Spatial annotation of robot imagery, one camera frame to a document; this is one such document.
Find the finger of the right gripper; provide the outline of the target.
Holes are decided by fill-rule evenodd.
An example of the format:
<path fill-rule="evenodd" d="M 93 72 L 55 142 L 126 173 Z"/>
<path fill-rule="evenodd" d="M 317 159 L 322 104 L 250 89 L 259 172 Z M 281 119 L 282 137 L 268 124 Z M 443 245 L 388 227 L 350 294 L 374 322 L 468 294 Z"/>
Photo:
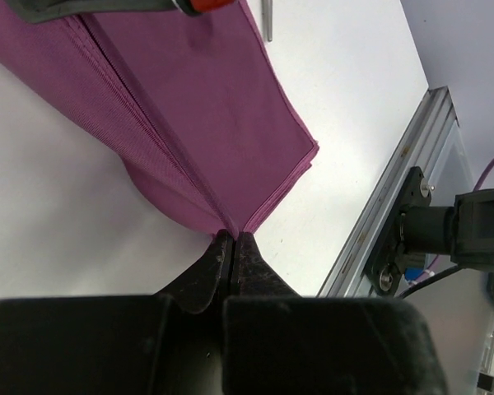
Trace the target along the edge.
<path fill-rule="evenodd" d="M 198 16 L 234 3 L 233 0 L 8 0 L 24 21 L 43 23 L 67 16 L 107 12 L 179 11 Z"/>

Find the purple cloth napkin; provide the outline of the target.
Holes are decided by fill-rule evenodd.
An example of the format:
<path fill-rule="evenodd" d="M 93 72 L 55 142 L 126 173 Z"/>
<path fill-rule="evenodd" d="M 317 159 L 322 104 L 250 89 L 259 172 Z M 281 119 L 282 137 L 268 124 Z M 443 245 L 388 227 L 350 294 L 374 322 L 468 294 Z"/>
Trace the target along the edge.
<path fill-rule="evenodd" d="M 39 25 L 0 1 L 0 63 L 113 150 L 191 230 L 254 231 L 318 145 L 244 1 L 202 16 L 120 12 Z"/>

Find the silver metal utensil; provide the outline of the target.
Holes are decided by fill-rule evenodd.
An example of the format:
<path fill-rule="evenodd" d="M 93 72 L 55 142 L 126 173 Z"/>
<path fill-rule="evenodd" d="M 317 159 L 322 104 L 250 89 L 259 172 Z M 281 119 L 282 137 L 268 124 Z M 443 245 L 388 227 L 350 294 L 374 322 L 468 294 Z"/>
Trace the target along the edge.
<path fill-rule="evenodd" d="M 262 0 L 263 36 L 267 42 L 273 41 L 273 0 Z"/>

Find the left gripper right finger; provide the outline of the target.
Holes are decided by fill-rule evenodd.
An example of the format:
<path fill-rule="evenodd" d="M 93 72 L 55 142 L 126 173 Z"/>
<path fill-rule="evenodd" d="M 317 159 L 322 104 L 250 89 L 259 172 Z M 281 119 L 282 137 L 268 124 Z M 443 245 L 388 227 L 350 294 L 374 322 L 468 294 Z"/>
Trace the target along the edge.
<path fill-rule="evenodd" d="M 238 295 L 223 306 L 226 394 L 446 394 L 422 315 L 397 298 L 263 295 L 251 234 L 235 248 Z"/>

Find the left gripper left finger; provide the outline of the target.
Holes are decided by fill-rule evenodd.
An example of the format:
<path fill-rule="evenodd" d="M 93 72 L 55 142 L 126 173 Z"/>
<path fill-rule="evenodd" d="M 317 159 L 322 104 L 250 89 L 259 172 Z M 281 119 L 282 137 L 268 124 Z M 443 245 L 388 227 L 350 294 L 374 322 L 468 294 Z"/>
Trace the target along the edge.
<path fill-rule="evenodd" d="M 233 239 L 153 295 L 0 300 L 0 394 L 219 394 Z"/>

